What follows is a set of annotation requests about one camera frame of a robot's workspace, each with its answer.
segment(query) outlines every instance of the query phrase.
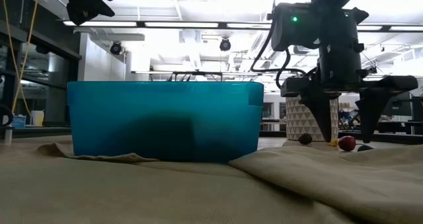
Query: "black cable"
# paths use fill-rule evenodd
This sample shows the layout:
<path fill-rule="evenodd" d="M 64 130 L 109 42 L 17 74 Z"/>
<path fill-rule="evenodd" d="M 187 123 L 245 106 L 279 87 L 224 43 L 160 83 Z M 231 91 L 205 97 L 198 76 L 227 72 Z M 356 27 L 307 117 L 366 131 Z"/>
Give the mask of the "black cable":
<path fill-rule="evenodd" d="M 276 2 L 276 0 L 273 0 L 273 5 L 272 5 L 272 14 L 274 13 L 275 2 Z M 276 20 L 275 20 L 275 19 L 272 19 L 272 24 L 270 25 L 270 30 L 269 30 L 269 33 L 268 33 L 268 35 L 267 35 L 267 37 L 266 37 L 266 40 L 264 41 L 263 47 L 262 47 L 262 48 L 260 49 L 260 51 L 258 52 L 258 54 L 257 54 L 256 58 L 254 59 L 254 61 L 253 61 L 252 65 L 251 65 L 250 70 L 251 70 L 252 72 L 278 72 L 278 71 L 280 70 L 280 69 L 255 69 L 255 68 L 254 68 L 254 66 L 256 65 L 257 61 L 258 61 L 258 60 L 262 57 L 263 52 L 265 51 L 265 49 L 266 49 L 267 45 L 268 45 L 268 44 L 269 44 L 269 42 L 270 42 L 270 39 L 272 38 L 272 34 L 273 34 L 274 29 L 275 29 L 275 25 L 276 25 Z M 285 65 L 287 62 L 289 63 L 289 60 L 290 60 L 290 59 L 291 59 L 291 58 L 289 58 L 289 59 L 285 60 L 284 65 Z"/>
<path fill-rule="evenodd" d="M 310 76 L 312 73 L 317 71 L 317 67 L 312 68 L 309 72 L 307 72 L 304 77 Z"/>
<path fill-rule="evenodd" d="M 303 77 L 306 74 L 306 72 L 302 69 L 294 69 L 294 68 L 289 68 L 289 69 L 284 69 L 284 71 L 289 71 L 289 72 L 296 72 L 296 73 L 302 73 Z"/>
<path fill-rule="evenodd" d="M 269 34 L 267 34 L 266 40 L 264 41 L 263 47 L 258 52 L 257 56 L 255 57 L 250 70 L 252 72 L 277 72 L 279 69 L 255 69 L 254 66 L 259 61 L 260 57 L 262 57 L 263 52 L 265 51 L 267 45 L 269 44 L 270 39 L 272 38 L 273 30 L 275 29 L 276 20 L 272 21 L 272 25 L 270 26 Z"/>
<path fill-rule="evenodd" d="M 182 76 L 182 78 L 179 79 L 179 81 L 183 81 L 185 79 L 185 76 L 186 76 L 186 74 L 184 76 Z"/>
<path fill-rule="evenodd" d="M 291 61 L 291 53 L 289 52 L 289 49 L 286 48 L 285 52 L 286 52 L 285 63 L 282 65 L 282 67 L 279 69 L 278 73 L 276 74 L 276 86 L 278 86 L 279 89 L 281 88 L 281 84 L 279 83 L 280 75 L 282 74 L 282 71 L 288 66 L 289 62 Z"/>

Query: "white patterned container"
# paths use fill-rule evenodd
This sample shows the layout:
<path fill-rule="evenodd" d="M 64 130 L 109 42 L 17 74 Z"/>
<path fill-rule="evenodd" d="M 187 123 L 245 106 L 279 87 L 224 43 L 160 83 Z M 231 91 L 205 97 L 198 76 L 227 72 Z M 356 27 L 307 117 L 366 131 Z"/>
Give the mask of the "white patterned container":
<path fill-rule="evenodd" d="M 291 141 L 297 141 L 299 136 L 308 133 L 313 141 L 325 141 L 322 132 L 317 125 L 315 117 L 308 107 L 299 104 L 300 96 L 286 98 L 286 137 Z M 332 138 L 338 138 L 338 99 L 330 101 L 330 119 L 332 120 Z"/>

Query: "small toy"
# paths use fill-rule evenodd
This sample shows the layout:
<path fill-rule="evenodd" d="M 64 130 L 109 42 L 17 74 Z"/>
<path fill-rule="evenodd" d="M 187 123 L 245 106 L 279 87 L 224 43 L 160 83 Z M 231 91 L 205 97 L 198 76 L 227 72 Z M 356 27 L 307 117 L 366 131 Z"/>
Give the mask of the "small toy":
<path fill-rule="evenodd" d="M 358 147 L 357 151 L 368 151 L 368 150 L 371 150 L 371 149 L 374 149 L 374 148 L 370 147 L 368 145 L 362 145 L 362 146 Z"/>
<path fill-rule="evenodd" d="M 298 141 L 302 144 L 302 145 L 308 145 L 313 141 L 313 138 L 311 137 L 310 134 L 308 133 L 304 133 L 302 135 L 299 136 Z"/>
<path fill-rule="evenodd" d="M 338 146 L 338 139 L 333 139 L 331 142 L 328 143 L 328 145 L 337 147 Z"/>
<path fill-rule="evenodd" d="M 356 148 L 356 139 L 349 135 L 341 137 L 338 140 L 338 146 L 344 151 L 352 151 L 354 148 Z"/>

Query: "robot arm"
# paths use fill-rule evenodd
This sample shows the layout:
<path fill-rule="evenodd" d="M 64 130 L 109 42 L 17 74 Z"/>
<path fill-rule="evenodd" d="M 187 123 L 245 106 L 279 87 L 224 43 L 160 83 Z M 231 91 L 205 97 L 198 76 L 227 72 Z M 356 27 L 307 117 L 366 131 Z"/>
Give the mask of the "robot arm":
<path fill-rule="evenodd" d="M 281 96 L 301 95 L 301 102 L 313 113 L 327 142 L 331 137 L 329 100 L 341 93 L 357 92 L 360 100 L 362 134 L 370 142 L 379 117 L 389 99 L 417 88 L 412 76 L 388 76 L 380 81 L 364 81 L 357 25 L 369 15 L 357 8 L 342 9 L 349 0 L 311 0 L 311 3 L 280 3 L 272 12 L 272 47 L 289 46 L 319 49 L 317 68 L 301 78 L 288 78 Z"/>

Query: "security camera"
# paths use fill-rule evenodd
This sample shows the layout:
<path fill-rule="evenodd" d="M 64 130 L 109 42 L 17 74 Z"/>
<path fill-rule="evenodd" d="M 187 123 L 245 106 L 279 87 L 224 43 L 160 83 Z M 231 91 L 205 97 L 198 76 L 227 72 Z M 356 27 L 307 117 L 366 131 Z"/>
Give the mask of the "security camera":
<path fill-rule="evenodd" d="M 220 42 L 220 50 L 223 52 L 227 52 L 231 49 L 231 43 L 228 38 L 222 39 Z"/>
<path fill-rule="evenodd" d="M 371 66 L 367 71 L 369 72 L 370 75 L 377 74 L 376 66 Z"/>
<path fill-rule="evenodd" d="M 114 55 L 122 55 L 125 52 L 125 48 L 122 47 L 122 42 L 113 42 L 110 47 L 110 53 Z"/>

